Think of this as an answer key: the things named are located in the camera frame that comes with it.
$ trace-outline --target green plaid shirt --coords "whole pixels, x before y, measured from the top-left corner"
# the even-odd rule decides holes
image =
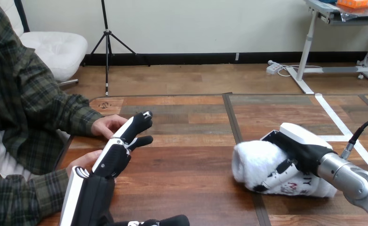
[[[62,92],[48,67],[22,45],[0,8],[0,130],[7,151],[35,175],[0,177],[0,225],[35,225],[62,209],[65,170],[53,172],[63,142],[57,129],[92,136],[101,114],[80,95]]]

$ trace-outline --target table leg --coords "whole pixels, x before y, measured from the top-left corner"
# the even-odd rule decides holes
[[[306,42],[304,44],[302,58],[299,63],[299,69],[297,70],[296,80],[301,81],[303,77],[304,68],[306,66],[307,57],[309,56],[310,47],[312,46],[314,27],[316,25],[316,19],[318,12],[313,10],[312,12],[312,23],[310,24],[309,33],[306,36]]]

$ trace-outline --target robotic hand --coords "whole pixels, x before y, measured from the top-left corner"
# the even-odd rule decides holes
[[[151,136],[136,136],[152,126],[152,113],[131,117],[108,141],[89,173],[74,166],[69,178],[59,225],[95,226],[113,222],[109,206],[114,179],[126,168],[135,148],[152,143]]]
[[[288,180],[299,171],[311,172],[342,191],[347,201],[368,213],[368,171],[343,158],[349,156],[349,147],[352,147],[357,139],[353,137],[350,140],[350,145],[345,148],[342,157],[334,152],[326,141],[291,123],[283,123],[279,131],[272,131],[262,140],[277,145],[288,154],[289,159],[257,186],[260,191]]]

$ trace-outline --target black cable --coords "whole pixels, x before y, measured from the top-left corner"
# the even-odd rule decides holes
[[[357,139],[359,139],[361,133],[368,126],[368,122],[365,122],[362,126],[360,126],[357,131],[353,134],[352,138],[349,140],[349,143],[352,145],[356,144]]]

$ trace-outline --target white chair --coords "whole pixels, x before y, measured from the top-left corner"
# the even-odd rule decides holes
[[[22,44],[35,49],[35,53],[48,66],[60,86],[79,82],[78,79],[68,79],[77,72],[86,54],[88,43],[83,36],[67,32],[31,32],[20,0],[0,0],[0,6]],[[24,18],[25,29],[21,18]]]

